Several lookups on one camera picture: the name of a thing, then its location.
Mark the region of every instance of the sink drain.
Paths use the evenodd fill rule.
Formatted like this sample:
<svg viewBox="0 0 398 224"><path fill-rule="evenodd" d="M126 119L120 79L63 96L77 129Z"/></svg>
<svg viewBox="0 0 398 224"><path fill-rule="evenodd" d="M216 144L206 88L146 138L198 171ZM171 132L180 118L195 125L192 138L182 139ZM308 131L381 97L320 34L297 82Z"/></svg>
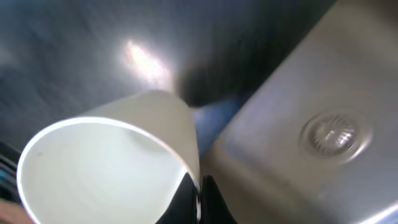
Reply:
<svg viewBox="0 0 398 224"><path fill-rule="evenodd" d="M313 156L350 160L371 140L364 116L351 110L327 111L312 118L300 137L301 147Z"/></svg>

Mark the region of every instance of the stainless steel sink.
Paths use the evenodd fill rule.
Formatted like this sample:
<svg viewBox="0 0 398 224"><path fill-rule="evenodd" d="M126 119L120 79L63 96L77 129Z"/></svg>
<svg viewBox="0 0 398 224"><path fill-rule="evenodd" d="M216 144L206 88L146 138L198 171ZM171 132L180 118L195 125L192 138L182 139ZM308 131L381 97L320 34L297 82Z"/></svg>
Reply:
<svg viewBox="0 0 398 224"><path fill-rule="evenodd" d="M238 223L398 222L398 16L341 1L202 160Z"/></svg>

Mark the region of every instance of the dark metal surface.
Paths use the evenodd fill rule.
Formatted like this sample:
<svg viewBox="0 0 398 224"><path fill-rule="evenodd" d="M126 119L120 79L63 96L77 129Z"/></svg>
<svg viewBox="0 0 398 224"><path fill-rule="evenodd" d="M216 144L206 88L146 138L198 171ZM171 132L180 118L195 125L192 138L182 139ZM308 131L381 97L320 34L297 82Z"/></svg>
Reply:
<svg viewBox="0 0 398 224"><path fill-rule="evenodd" d="M192 106L246 95L332 2L0 1L0 139L22 149L50 123L165 83ZM129 43L169 75L129 68Z"/></svg>

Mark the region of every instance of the cup rim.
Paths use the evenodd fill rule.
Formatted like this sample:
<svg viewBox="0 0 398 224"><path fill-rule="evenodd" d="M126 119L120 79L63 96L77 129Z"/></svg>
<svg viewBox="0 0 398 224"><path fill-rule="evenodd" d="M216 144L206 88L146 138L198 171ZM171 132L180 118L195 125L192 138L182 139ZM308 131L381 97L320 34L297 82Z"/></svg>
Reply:
<svg viewBox="0 0 398 224"><path fill-rule="evenodd" d="M70 119L65 119L65 120L61 120L58 121L56 123L51 124L50 126L47 126L46 128L42 129L41 131L39 131L31 140L29 140L29 142L26 144L24 150L22 151L22 154L20 156L18 165L17 165L17 188L18 188L18 194L21 198L21 202L23 207L25 208L27 214L30 216L30 218L34 221L34 223L36 224L41 224L41 222L39 221L39 219L33 214L32 209L30 208L29 204L27 203L25 194L24 194L24 188L22 186L22 171L23 171L23 167L24 167L24 161L29 153L29 151L32 149L32 147L40 140L42 139L44 136L46 136L47 134L56 131L60 128L64 128L66 126L71 126L71 125L75 125L75 124L105 124L105 125L112 125L112 126L116 126L119 128L125 128L128 129L130 131L135 131L139 134L142 134L146 137L148 137L149 139L153 140L154 142L156 142L157 144L159 144L160 146L162 146L164 149L166 149L169 153L171 153L171 155L173 155L174 157L176 157L181 165L184 166L184 168L186 168L187 172L189 173L193 184L195 185L195 187L197 188L198 192L200 192L200 184L199 181L196 179L195 175L193 174L192 170L189 168L189 166L187 165L187 163L181 158L180 155L178 155L167 143L165 143L163 140L155 137L153 134L138 128L137 126L122 122L122 121L118 121L116 119L111 119L111 118L105 118L105 117L97 117L97 116L80 116L80 117L76 117L76 118L70 118Z"/></svg>

